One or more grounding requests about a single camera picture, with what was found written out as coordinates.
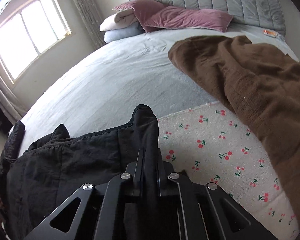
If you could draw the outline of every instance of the mattress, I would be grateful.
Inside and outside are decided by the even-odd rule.
[[[298,60],[281,36],[271,38],[260,27],[241,24],[231,24],[226,33],[162,30],[113,41],[71,68],[28,111],[19,156],[61,123],[78,137],[127,123],[138,104],[161,117],[215,101],[168,59],[176,41],[197,35],[246,35],[252,43],[273,44]]]

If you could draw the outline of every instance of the black metal bracket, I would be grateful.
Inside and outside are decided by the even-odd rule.
[[[25,240],[126,239],[125,204],[139,203],[145,190],[145,152],[140,149],[137,161],[129,163],[125,173],[108,183],[82,185]],[[175,240],[177,235],[180,240],[277,239],[217,184],[192,183],[187,176],[174,172],[171,163],[162,160],[160,150],[154,154],[159,156],[155,171],[158,203],[165,207],[161,215],[175,221],[163,227],[171,230],[171,234],[165,232],[165,239]]]

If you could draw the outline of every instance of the brown blanket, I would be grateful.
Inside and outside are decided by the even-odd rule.
[[[300,62],[246,36],[191,37],[169,59],[262,142],[300,227]]]

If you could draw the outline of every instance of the gray curtain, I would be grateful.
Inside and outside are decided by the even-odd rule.
[[[102,47],[104,42],[104,34],[99,30],[102,19],[98,12],[94,0],[73,0],[84,25],[87,28],[91,41],[95,49]]]
[[[0,108],[12,124],[15,124],[27,113],[6,83],[0,77]]]

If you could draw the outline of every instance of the pillow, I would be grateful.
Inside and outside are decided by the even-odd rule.
[[[138,21],[138,19],[134,15],[133,9],[127,9],[105,19],[100,25],[100,31],[105,32],[109,30],[122,29],[136,21]]]
[[[136,18],[147,33],[159,30],[155,27],[145,26],[144,23],[152,15],[165,8],[162,3],[154,0],[134,0],[116,6],[114,7],[114,10],[126,10],[129,8],[133,9]]]
[[[136,36],[144,33],[145,30],[141,27],[139,22],[135,22],[128,27],[118,30],[111,30],[105,32],[105,42],[110,43],[111,41],[117,41],[124,38]]]
[[[225,32],[232,19],[232,15],[220,10],[168,6],[148,18],[144,25],[164,29],[206,28]]]

